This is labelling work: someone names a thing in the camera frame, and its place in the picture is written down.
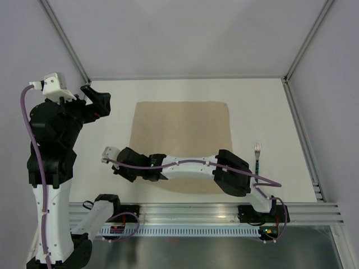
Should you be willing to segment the beige cloth napkin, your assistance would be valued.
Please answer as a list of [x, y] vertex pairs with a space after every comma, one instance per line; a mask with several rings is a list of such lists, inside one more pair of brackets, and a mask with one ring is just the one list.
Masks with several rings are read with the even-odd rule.
[[129, 147], [137, 153], [190, 159], [232, 150], [226, 103], [140, 102], [132, 121]]

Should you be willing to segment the fork with green patterned handle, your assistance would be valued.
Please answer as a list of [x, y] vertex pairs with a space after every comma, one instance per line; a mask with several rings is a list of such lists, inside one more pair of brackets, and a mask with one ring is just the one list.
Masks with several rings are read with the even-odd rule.
[[256, 174], [256, 175], [259, 174], [259, 158], [260, 158], [260, 153], [261, 153], [261, 143], [256, 143], [255, 149], [254, 149], [255, 160], [256, 160], [256, 164], [255, 164], [255, 174]]

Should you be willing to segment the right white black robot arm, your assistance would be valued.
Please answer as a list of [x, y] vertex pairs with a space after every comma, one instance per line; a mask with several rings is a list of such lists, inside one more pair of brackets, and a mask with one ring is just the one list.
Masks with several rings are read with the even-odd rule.
[[275, 197], [265, 194], [259, 187], [282, 185], [252, 173], [246, 161], [225, 149], [212, 156], [175, 157], [146, 156], [129, 147], [123, 150], [106, 147], [102, 162], [111, 163], [114, 173], [130, 182], [138, 177], [151, 182], [180, 178], [212, 180], [229, 196], [247, 197], [260, 220], [269, 221], [277, 213]]

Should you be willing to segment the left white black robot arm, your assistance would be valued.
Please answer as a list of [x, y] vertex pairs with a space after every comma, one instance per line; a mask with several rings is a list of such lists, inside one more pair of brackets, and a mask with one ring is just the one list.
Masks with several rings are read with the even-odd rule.
[[69, 198], [76, 160], [74, 145], [84, 124], [111, 112], [111, 95], [90, 86], [81, 87], [86, 100], [45, 102], [22, 116], [31, 139], [27, 161], [29, 183], [36, 199], [38, 244], [27, 268], [84, 268], [90, 260], [93, 241], [109, 220], [122, 217], [119, 197], [100, 194], [85, 218], [70, 229]]

